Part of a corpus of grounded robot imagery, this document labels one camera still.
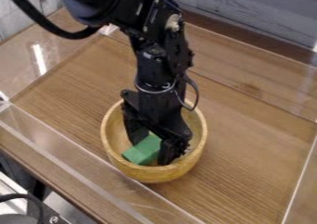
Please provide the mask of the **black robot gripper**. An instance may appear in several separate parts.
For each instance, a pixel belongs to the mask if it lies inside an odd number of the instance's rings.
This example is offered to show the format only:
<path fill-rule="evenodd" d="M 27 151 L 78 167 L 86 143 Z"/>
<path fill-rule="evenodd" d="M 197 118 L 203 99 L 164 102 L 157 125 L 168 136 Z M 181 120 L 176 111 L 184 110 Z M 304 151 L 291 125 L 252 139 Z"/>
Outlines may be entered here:
<path fill-rule="evenodd" d="M 122 90 L 124 114 L 128 138 L 137 145 L 154 132 L 163 139 L 158 164 L 171 165 L 187 154 L 191 146 L 192 129 L 183 117 L 187 86 L 161 92 Z"/>

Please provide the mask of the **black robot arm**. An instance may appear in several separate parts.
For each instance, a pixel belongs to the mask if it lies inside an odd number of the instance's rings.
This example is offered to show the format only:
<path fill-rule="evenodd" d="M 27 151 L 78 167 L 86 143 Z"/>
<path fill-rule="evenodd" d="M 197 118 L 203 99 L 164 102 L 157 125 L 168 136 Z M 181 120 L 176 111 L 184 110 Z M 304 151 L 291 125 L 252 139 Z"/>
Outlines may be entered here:
<path fill-rule="evenodd" d="M 82 24 L 96 28 L 114 24 L 129 37 L 138 66 L 137 89 L 122 91 L 128 138 L 140 143 L 156 133 L 158 163 L 167 166 L 185 155 L 192 139 L 183 108 L 193 51 L 179 4 L 175 0 L 64 1 Z"/>

